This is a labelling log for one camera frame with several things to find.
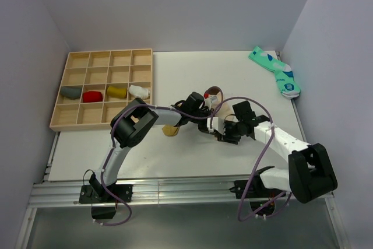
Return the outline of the cream and brown striped sock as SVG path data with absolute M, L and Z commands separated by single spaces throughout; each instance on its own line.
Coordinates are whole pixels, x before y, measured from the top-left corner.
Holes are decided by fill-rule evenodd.
M 208 88 L 205 91 L 205 93 L 216 95 L 219 98 L 219 104 L 224 100 L 223 92 L 217 86 L 212 86 L 212 87 Z M 215 112 L 216 109 L 217 109 L 217 112 L 214 114 L 213 117 L 224 118 L 226 121 L 234 121 L 235 120 L 235 115 L 234 115 L 234 112 L 233 112 L 233 109 L 231 108 L 231 106 L 228 103 L 223 103 L 219 107 L 219 104 L 217 106 L 214 106 L 214 107 L 210 108 L 210 109 L 213 110 L 213 112 Z M 214 135 L 217 138 L 217 140 L 220 141 L 220 142 L 227 142 L 228 141 L 225 134 L 221 135 L 221 134 L 215 132 Z

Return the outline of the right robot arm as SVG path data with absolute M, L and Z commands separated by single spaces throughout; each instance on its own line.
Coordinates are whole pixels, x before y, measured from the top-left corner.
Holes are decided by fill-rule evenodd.
M 334 191 L 337 178 L 326 148 L 309 144 L 276 127 L 265 115 L 256 115 L 248 101 L 233 106 L 234 121 L 209 117 L 201 126 L 218 141 L 238 144 L 243 136 L 264 144 L 287 163 L 286 169 L 267 166 L 253 168 L 248 181 L 237 181 L 230 191 L 237 198 L 273 198 L 292 193 L 306 204 Z

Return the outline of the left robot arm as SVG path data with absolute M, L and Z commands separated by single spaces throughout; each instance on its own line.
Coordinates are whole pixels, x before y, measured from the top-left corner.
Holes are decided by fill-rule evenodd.
M 192 92 L 186 100 L 169 107 L 151 106 L 140 98 L 131 101 L 111 120 L 108 155 L 92 173 L 89 182 L 82 186 L 79 203 L 130 202 L 132 186 L 117 183 L 119 170 L 130 150 L 143 141 L 154 125 L 178 128 L 193 122 L 205 129 L 212 111 L 197 92 Z

